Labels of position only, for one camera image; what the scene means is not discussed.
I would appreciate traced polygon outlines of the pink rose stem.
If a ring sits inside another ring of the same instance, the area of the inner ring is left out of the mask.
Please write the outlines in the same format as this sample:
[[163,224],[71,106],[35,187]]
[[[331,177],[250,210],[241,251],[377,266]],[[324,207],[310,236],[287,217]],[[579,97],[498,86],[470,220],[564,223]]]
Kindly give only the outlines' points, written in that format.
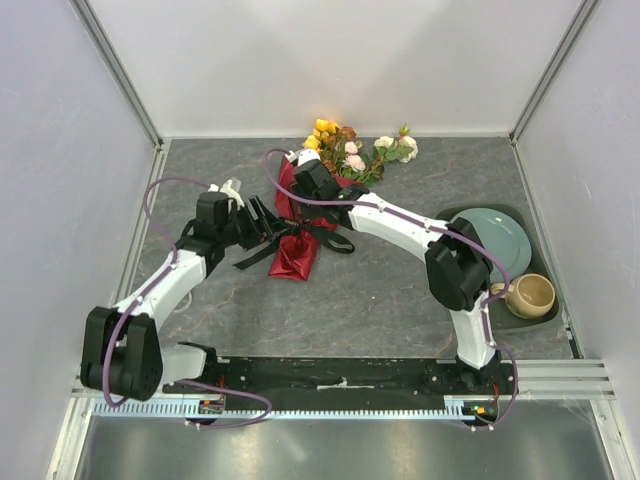
[[349,179],[367,187],[382,179],[384,165],[376,149],[371,154],[361,153],[357,142],[348,141],[344,146],[344,153],[342,168]]

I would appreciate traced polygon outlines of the dark red wrapping paper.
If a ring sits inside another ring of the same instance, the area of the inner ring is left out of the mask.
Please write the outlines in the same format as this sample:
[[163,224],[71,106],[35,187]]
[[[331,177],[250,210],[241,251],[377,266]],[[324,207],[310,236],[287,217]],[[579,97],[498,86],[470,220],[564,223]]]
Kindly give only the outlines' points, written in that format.
[[326,218],[310,218],[302,207],[276,190],[275,207],[287,229],[274,241],[275,252],[268,275],[307,281],[320,246],[339,254],[352,254],[355,246],[337,232],[338,225]]

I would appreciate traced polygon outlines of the yellow rose stem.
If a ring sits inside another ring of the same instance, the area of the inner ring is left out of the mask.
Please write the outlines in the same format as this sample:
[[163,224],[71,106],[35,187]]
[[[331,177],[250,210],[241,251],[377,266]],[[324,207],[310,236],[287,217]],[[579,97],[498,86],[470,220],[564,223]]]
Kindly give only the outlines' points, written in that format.
[[303,147],[320,151],[333,146],[337,141],[340,128],[341,126],[337,122],[316,119],[312,133],[304,140]]

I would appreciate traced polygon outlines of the black ribbon gold lettering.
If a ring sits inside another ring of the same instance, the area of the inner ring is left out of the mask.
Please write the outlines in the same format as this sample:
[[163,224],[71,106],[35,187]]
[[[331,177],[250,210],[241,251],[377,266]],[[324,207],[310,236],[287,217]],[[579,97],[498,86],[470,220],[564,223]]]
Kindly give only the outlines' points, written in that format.
[[316,225],[280,217],[280,231],[275,238],[261,251],[236,263],[235,267],[246,270],[274,255],[270,270],[272,276],[307,280],[320,245],[339,254],[355,252],[354,244],[326,222]]

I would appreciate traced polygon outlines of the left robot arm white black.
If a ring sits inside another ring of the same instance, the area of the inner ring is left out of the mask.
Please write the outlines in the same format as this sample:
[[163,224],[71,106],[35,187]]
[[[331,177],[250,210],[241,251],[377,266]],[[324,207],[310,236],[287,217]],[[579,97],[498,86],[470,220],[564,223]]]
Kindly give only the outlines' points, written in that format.
[[201,194],[194,219],[173,242],[162,266],[117,305],[89,313],[82,385],[101,391],[115,406],[124,399],[146,401],[163,385],[183,379],[198,393],[215,389],[220,371],[207,361],[210,348],[187,343],[162,348],[158,331],[224,259],[227,248],[253,249],[274,240],[284,227],[256,196],[241,205],[225,193]]

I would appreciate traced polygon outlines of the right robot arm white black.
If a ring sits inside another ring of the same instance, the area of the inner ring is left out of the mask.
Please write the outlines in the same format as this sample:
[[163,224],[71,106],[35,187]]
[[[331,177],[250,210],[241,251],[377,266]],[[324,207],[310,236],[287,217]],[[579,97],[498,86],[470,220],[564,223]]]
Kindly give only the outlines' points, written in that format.
[[449,310],[454,325],[460,386],[473,394],[489,387],[501,360],[489,320],[493,259],[474,227],[464,219],[420,216],[357,184],[342,187],[318,159],[299,158],[293,165],[292,198],[306,216],[370,234],[424,262],[431,296]]

